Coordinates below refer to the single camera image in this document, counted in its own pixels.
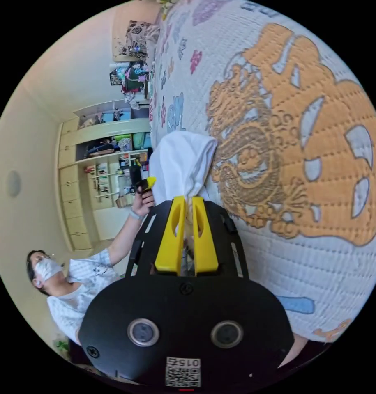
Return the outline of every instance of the cabinet door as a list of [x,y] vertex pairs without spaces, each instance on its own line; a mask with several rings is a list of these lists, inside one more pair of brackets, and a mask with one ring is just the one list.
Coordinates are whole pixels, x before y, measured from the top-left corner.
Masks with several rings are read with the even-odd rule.
[[71,133],[72,131],[75,131],[78,129],[78,123],[80,121],[79,117],[75,117],[73,119],[68,120],[67,122],[64,122],[62,125],[62,135]]
[[78,182],[78,166],[72,165],[62,168],[59,172],[59,182],[61,185]]
[[78,182],[68,183],[60,187],[62,201],[78,200],[80,198],[80,188]]
[[78,218],[67,219],[66,224],[70,235],[84,234],[87,232],[85,221],[82,216],[79,216]]
[[63,203],[63,211],[65,212],[65,218],[77,218],[83,215],[81,200],[71,200]]
[[70,147],[77,144],[77,130],[70,131],[66,134],[62,134],[60,137],[60,149]]
[[92,244],[88,234],[75,234],[71,236],[74,249],[91,249]]
[[59,151],[59,168],[74,164],[76,161],[76,147],[65,147]]

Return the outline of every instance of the person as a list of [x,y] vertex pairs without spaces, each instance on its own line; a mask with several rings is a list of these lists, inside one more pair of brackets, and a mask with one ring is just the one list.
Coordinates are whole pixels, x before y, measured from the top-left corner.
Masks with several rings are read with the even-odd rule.
[[86,259],[70,260],[66,277],[61,265],[45,251],[29,252],[26,268],[30,281],[48,296],[48,307],[56,325],[78,345],[78,332],[90,302],[120,279],[113,266],[130,252],[141,223],[154,204],[151,191],[136,193],[129,216],[110,246]]

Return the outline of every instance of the qr code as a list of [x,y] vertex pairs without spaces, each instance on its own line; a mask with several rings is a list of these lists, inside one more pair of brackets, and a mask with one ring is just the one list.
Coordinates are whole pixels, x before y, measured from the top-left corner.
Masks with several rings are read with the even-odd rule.
[[166,386],[200,387],[200,360],[189,358],[167,358]]

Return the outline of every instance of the quilted blanket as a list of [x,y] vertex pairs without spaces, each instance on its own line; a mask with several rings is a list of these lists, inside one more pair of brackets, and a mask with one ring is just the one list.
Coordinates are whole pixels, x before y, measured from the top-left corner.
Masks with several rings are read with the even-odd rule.
[[180,0],[150,90],[154,147],[180,130],[218,139],[206,187],[233,215],[250,278],[296,334],[337,339],[376,283],[376,112],[357,78],[271,9]]

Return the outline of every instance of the dark hair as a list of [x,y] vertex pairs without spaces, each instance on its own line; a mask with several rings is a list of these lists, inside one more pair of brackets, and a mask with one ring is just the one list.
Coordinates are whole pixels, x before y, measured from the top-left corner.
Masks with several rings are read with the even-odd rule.
[[[28,256],[26,258],[26,272],[28,273],[28,277],[30,282],[33,284],[33,279],[35,278],[35,271],[33,269],[33,265],[32,265],[32,261],[30,260],[30,258],[32,257],[33,253],[43,253],[46,255],[46,252],[44,252],[43,250],[39,249],[39,250],[32,250],[28,253]],[[50,294],[48,294],[45,290],[43,289],[39,289],[38,287],[36,287],[36,289],[40,292],[45,294],[46,296],[49,296]]]

